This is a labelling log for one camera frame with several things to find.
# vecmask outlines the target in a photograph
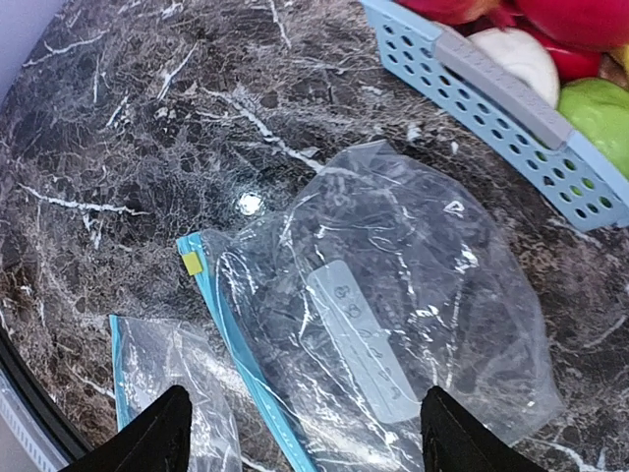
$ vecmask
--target basket hole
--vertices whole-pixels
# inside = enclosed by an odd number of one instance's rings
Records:
[[[498,126],[502,128],[503,130],[508,130],[509,128],[511,128],[509,124],[506,121],[504,121],[502,118],[498,118],[496,122],[498,123]]]
[[[566,169],[572,170],[573,172],[577,170],[577,166],[574,165],[574,162],[572,162],[570,159],[563,159],[563,165],[566,166]]]
[[[599,202],[601,205],[603,205],[605,208],[612,208],[613,205],[611,204],[611,202],[609,201],[608,198],[606,197],[600,197],[599,198]]]
[[[590,179],[581,179],[581,182],[583,182],[583,185],[585,185],[587,189],[593,190],[596,187],[594,182]]]

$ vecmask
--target blue zipper seal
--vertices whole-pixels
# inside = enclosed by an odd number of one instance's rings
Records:
[[[254,358],[232,314],[225,297],[216,286],[216,279],[209,269],[203,250],[200,233],[193,233],[177,240],[177,248],[181,256],[197,253],[202,265],[202,272],[195,275],[195,280],[205,300],[218,330],[236,364],[249,393],[252,395],[262,419],[273,434],[273,437],[288,458],[291,466],[298,472],[317,472],[309,455],[297,440],[290,427],[287,414],[282,410],[276,395],[268,384],[259,364]]]

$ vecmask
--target black marble countertop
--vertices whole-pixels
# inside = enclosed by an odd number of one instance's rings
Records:
[[[520,449],[555,471],[629,468],[627,230],[576,232],[384,72],[357,1],[70,1],[0,116],[0,323],[102,443],[109,314],[187,320],[226,359],[176,238],[281,209],[337,151],[379,138],[462,182],[540,295],[566,411]],[[225,362],[246,460],[287,470]]]

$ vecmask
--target clear plastic bag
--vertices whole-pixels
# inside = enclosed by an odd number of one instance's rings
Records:
[[[495,224],[386,143],[339,153],[232,236],[201,234],[220,317],[319,470],[423,470],[434,384],[507,443],[560,411],[539,300]]]
[[[240,472],[238,431],[218,381],[208,372],[207,340],[172,320],[111,317],[118,427],[124,428],[170,386],[193,403],[189,472]]]

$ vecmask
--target plastic basket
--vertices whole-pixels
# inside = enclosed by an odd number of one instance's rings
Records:
[[[629,182],[470,41],[391,0],[362,0],[383,66],[449,112],[581,231],[629,225]]]

